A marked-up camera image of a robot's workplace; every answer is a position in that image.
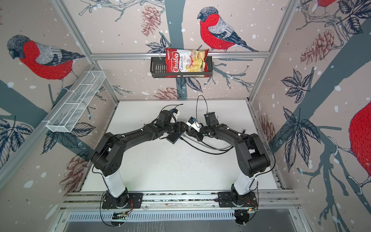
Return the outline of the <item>black network switch box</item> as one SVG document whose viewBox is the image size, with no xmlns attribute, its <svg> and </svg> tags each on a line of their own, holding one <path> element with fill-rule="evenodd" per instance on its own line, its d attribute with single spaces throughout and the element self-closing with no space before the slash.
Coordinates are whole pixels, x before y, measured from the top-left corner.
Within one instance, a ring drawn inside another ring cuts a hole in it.
<svg viewBox="0 0 371 232">
<path fill-rule="evenodd" d="M 172 144 L 175 144 L 182 135 L 183 135 L 183 132 L 171 132 L 166 137 L 166 140 Z"/>
</svg>

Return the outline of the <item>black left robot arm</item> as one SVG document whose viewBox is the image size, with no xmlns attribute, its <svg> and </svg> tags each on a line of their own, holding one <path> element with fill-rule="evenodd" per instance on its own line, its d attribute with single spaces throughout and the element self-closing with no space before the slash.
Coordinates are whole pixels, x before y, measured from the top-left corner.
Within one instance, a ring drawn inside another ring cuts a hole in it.
<svg viewBox="0 0 371 232">
<path fill-rule="evenodd" d="M 185 122 L 178 121 L 177 117 L 176 109 L 162 110 L 156 119 L 142 128 L 123 134 L 106 133 L 98 143 L 90 160 L 103 176 L 109 196 L 119 201 L 120 205 L 126 203 L 128 194 L 119 172 L 125 151 L 159 139 L 164 134 L 168 134 L 166 139 L 174 144 L 189 128 Z"/>
</svg>

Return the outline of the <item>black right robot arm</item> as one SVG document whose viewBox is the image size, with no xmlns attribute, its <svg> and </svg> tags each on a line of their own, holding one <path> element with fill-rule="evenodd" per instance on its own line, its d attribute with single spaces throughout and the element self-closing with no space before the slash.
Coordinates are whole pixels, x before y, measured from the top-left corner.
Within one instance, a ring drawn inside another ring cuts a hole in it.
<svg viewBox="0 0 371 232">
<path fill-rule="evenodd" d="M 231 187 L 231 197 L 236 205 L 242 205 L 243 201 L 248 200 L 248 197 L 251 196 L 252 186 L 257 177 L 271 165 L 264 143 L 255 133 L 245 134 L 231 129 L 226 124 L 220 124 L 214 112 L 205 114 L 204 117 L 205 126 L 197 122 L 195 118 L 190 117 L 186 122 L 188 126 L 187 134 L 196 138 L 199 142 L 204 137 L 212 137 L 235 148 L 241 173 Z"/>
</svg>

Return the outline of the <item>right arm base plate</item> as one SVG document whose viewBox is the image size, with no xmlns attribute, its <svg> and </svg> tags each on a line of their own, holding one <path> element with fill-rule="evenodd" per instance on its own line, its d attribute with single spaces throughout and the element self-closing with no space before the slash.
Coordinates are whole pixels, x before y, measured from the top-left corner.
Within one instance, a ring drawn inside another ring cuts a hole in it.
<svg viewBox="0 0 371 232">
<path fill-rule="evenodd" d="M 217 198 L 214 199 L 219 204 L 220 208 L 232 207 L 251 207 L 258 206 L 258 199 L 254 192 L 249 192 L 245 195 L 238 195 L 235 191 L 219 192 Z"/>
</svg>

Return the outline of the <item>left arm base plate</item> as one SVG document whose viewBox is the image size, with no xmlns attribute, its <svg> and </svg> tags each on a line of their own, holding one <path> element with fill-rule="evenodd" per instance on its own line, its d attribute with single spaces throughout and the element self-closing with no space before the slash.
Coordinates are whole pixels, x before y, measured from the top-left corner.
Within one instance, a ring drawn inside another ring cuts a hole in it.
<svg viewBox="0 0 371 232">
<path fill-rule="evenodd" d="M 142 193 L 123 193 L 114 198 L 110 193 L 105 193 L 102 200 L 102 209 L 139 209 L 141 208 Z"/>
</svg>

